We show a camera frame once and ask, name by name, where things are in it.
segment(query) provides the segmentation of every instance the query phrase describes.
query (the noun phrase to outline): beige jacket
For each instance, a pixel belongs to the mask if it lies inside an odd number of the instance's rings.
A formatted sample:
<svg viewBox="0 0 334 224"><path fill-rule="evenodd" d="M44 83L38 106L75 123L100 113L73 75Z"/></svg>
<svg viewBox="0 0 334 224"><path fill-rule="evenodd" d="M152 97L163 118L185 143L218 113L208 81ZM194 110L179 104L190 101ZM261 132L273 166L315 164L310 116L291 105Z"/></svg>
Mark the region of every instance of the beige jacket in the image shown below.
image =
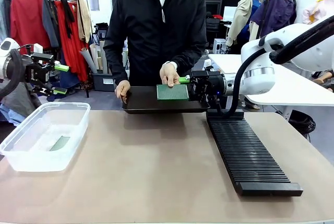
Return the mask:
<svg viewBox="0 0 334 224"><path fill-rule="evenodd" d="M82 16L82 21L83 21L83 29L82 30L82 25L81 25L81 18L80 18L80 12L78 10L78 28L79 28L79 38L83 41L85 41L86 43L88 43L89 41L89 37L91 34L91 21L90 21L90 13L89 13L89 8L87 5L87 1L86 0L79 0L80 2L80 11L81 11L81 16Z"/></svg>
<svg viewBox="0 0 334 224"><path fill-rule="evenodd" d="M253 0L240 0L236 8L231 29L229 31L229 38L226 42L227 46L231 46L236 40L241 30L247 24L250 15L252 14Z"/></svg>

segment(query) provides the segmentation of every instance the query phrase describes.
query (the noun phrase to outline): white table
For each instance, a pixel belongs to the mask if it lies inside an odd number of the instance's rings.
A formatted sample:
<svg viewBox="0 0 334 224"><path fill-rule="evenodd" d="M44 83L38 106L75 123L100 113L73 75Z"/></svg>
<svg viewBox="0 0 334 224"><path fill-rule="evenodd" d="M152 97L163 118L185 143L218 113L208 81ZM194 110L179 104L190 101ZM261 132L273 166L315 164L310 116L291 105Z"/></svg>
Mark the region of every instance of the white table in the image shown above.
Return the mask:
<svg viewBox="0 0 334 224"><path fill-rule="evenodd" d="M209 54L225 74L233 74L241 66L241 56L232 54ZM258 105L282 105L283 117L289 120L293 106L334 107L334 93L281 66L275 65L276 84L262 95L246 96Z"/></svg>
<svg viewBox="0 0 334 224"><path fill-rule="evenodd" d="M224 26L227 28L226 29L226 37L225 37L225 39L227 39L228 36L229 36L229 31L230 31L232 25L224 25Z"/></svg>

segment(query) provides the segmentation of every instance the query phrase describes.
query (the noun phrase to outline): table surface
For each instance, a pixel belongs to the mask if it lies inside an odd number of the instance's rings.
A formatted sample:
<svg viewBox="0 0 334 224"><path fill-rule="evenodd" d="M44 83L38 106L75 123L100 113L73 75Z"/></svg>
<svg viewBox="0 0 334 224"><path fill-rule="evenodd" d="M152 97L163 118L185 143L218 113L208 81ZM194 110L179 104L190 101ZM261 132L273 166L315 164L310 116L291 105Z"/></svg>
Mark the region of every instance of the table surface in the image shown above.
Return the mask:
<svg viewBox="0 0 334 224"><path fill-rule="evenodd" d="M69 167L19 173L0 162L0 222L301 222L334 219L334 167L283 117L245 118L301 197L240 197L204 113L91 111Z"/></svg>
<svg viewBox="0 0 334 224"><path fill-rule="evenodd" d="M225 74L236 73L241 66L241 56L235 54L209 54ZM306 105L334 106L334 93L303 76L275 65L276 84L263 95L249 95L247 98L259 105Z"/></svg>

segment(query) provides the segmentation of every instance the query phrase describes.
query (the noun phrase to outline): red garment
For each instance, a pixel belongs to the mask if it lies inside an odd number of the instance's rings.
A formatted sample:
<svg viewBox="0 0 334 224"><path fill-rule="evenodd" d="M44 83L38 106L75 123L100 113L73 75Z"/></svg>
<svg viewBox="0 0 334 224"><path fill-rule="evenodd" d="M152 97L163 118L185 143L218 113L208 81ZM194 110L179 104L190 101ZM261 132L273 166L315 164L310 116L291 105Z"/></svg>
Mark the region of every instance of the red garment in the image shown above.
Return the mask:
<svg viewBox="0 0 334 224"><path fill-rule="evenodd" d="M80 54L80 51L82 48L88 48L88 44L79 39L77 4L68 4L74 15L75 22L65 21L63 4L60 1L55 1L64 58L66 65L70 67L70 71L76 73L80 81L86 81L88 79L88 65L85 58ZM70 38L67 36L65 23L68 23L71 28L72 34L70 35Z"/></svg>
<svg viewBox="0 0 334 224"><path fill-rule="evenodd" d="M43 27L43 0L12 0L10 6L10 36L20 46L35 44L50 48Z"/></svg>
<svg viewBox="0 0 334 224"><path fill-rule="evenodd" d="M215 18L215 19L223 19L223 16L221 16L221 15L219 15L219 14L214 14L214 15L212 15L213 16L213 18Z"/></svg>

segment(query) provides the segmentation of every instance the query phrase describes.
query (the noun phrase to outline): clear plastic container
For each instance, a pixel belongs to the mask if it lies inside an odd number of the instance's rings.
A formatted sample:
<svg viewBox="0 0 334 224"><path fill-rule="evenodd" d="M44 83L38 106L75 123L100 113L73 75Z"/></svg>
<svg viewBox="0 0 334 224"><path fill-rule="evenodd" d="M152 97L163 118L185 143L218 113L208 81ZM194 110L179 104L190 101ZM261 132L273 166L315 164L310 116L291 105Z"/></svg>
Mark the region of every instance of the clear plastic container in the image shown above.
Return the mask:
<svg viewBox="0 0 334 224"><path fill-rule="evenodd" d="M43 104L0 144L0 153L16 171L62 171L86 132L89 111L87 103Z"/></svg>

